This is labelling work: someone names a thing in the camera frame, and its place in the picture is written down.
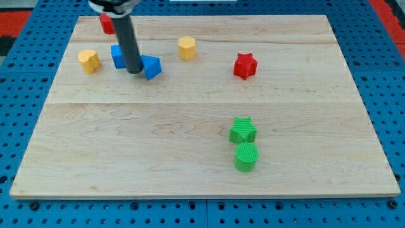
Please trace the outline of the robot arm flange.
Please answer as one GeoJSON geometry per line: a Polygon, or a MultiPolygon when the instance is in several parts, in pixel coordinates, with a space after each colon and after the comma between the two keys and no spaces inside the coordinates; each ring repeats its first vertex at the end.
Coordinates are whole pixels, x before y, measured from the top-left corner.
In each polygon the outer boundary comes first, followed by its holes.
{"type": "Polygon", "coordinates": [[[88,0],[87,2],[98,13],[110,13],[121,17],[131,13],[140,0],[88,0]]]}

